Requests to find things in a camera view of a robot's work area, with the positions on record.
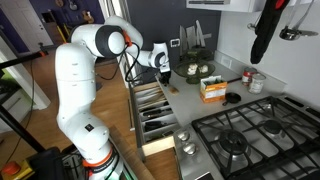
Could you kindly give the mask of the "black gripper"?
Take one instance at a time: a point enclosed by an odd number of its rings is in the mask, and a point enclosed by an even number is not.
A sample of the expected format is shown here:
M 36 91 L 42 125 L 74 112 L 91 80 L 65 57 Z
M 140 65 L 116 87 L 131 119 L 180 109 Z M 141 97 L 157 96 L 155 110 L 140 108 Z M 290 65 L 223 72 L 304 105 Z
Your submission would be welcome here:
M 169 83 L 170 78 L 171 78 L 171 69 L 169 67 L 166 67 L 166 68 L 161 67 L 159 81 L 163 85 L 167 85 Z

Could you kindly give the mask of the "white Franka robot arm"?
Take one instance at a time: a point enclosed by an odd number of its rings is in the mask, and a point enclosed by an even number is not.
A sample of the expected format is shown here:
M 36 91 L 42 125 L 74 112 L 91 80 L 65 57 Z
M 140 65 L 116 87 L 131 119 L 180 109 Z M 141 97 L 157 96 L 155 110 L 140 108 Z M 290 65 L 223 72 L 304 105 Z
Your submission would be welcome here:
M 123 160 L 109 141 L 109 129 L 91 113 L 96 97 L 95 61 L 128 53 L 140 65 L 157 68 L 169 78 L 167 44 L 156 42 L 150 51 L 142 46 L 142 35 L 134 26 L 110 16 L 103 24 L 76 27 L 70 41 L 56 49 L 57 123 L 82 155 L 88 180 L 119 180 L 123 172 Z

